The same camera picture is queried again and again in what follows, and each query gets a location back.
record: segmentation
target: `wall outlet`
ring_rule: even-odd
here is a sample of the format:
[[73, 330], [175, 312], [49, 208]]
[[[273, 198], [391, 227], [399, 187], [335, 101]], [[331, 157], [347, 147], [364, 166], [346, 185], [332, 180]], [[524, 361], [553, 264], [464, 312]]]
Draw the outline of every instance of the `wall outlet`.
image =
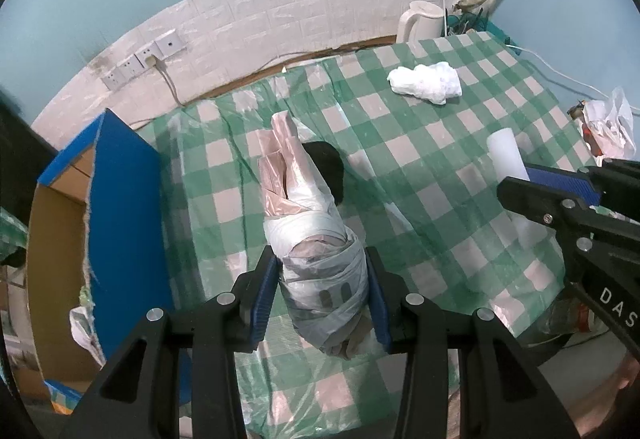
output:
[[162, 54], [160, 47], [158, 47], [158, 44], [155, 41], [140, 47], [140, 49], [136, 51], [136, 57], [145, 70], [149, 68], [145, 60], [152, 55], [155, 56], [158, 60], [164, 60], [164, 55]]
[[118, 90], [122, 85], [127, 83], [127, 79], [122, 75], [122, 71], [118, 67], [113, 67], [103, 77], [100, 78], [110, 91]]
[[175, 29], [171, 29], [169, 32], [166, 32], [156, 38], [156, 43], [165, 58], [168, 58], [169, 56], [172, 56], [178, 51], [184, 49], [184, 43], [180, 40]]
[[118, 64], [118, 69], [120, 69], [120, 72], [127, 82], [145, 72], [145, 67], [140, 63], [140, 60], [135, 54], [132, 54], [129, 58], [121, 61]]

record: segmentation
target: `blue cardboard box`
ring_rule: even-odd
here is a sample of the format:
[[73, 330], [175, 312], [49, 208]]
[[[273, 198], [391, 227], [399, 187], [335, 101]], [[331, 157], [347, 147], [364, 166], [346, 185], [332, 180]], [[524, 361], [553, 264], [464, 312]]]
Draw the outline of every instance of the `blue cardboard box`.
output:
[[[150, 308], [174, 308], [162, 242], [159, 170], [156, 150], [106, 110], [39, 178], [27, 276], [44, 379], [84, 392], [98, 372], [70, 331], [69, 310], [79, 305], [85, 283], [107, 359]], [[188, 401], [186, 391], [183, 401]]]

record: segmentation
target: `white cylinder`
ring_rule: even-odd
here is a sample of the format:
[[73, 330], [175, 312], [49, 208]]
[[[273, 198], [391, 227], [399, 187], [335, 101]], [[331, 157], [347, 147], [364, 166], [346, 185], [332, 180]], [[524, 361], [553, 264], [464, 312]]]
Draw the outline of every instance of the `white cylinder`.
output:
[[[491, 160], [494, 162], [498, 183], [505, 177], [515, 177], [523, 181], [529, 180], [529, 174], [527, 174], [527, 169], [522, 162], [516, 138], [513, 136], [513, 130], [504, 128], [492, 133], [486, 139], [486, 145]], [[518, 241], [523, 248], [529, 249], [547, 237], [548, 230], [545, 226], [533, 223], [519, 213], [509, 212], [509, 216], [518, 235]]]
[[489, 149], [489, 156], [494, 162], [498, 183], [505, 177], [515, 177], [523, 181], [529, 180], [529, 174], [527, 174], [527, 169], [522, 162], [516, 138], [513, 136], [513, 130], [504, 128], [492, 133], [486, 139], [486, 145]]

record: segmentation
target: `plastic sheet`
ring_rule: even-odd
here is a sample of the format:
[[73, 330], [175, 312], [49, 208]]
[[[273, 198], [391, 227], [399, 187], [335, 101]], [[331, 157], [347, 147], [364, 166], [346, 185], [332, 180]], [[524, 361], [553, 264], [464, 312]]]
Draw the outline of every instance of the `plastic sheet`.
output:
[[[470, 53], [482, 54], [497, 74], [462, 66], [461, 54]], [[396, 95], [386, 81], [398, 64], [443, 60], [460, 76], [458, 102], [434, 107]], [[412, 291], [447, 310], [492, 307], [516, 335], [555, 298], [564, 273], [558, 246], [551, 238], [520, 245], [495, 196], [486, 139], [509, 127], [525, 161], [537, 164], [576, 169], [590, 156], [551, 93], [495, 39], [468, 34], [289, 69], [140, 131], [162, 156], [166, 254], [180, 307], [228, 290], [260, 257], [260, 135], [284, 110], [338, 149], [341, 219]], [[369, 345], [369, 354], [350, 361], [325, 355], [297, 334], [277, 293], [264, 342], [236, 355], [248, 430], [325, 437], [393, 419], [404, 358]], [[452, 390], [455, 372], [452, 361]]]

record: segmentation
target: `white plastic bag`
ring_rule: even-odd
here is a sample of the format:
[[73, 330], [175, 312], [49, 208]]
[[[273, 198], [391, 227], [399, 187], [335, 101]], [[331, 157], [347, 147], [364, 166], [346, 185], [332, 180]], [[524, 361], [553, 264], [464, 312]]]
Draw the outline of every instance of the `white plastic bag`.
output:
[[634, 118], [620, 86], [607, 101], [587, 101], [582, 113], [603, 157], [631, 159], [636, 154]]
[[95, 335], [92, 333], [87, 308], [80, 306], [71, 309], [69, 311], [69, 324], [71, 325], [71, 336], [74, 341], [83, 349], [88, 350], [95, 359], [95, 362], [103, 367], [106, 360], [100, 347], [97, 345]]
[[369, 283], [362, 243], [347, 228], [288, 112], [259, 135], [264, 233], [282, 260], [280, 290], [298, 334], [327, 353], [351, 357], [368, 335]]

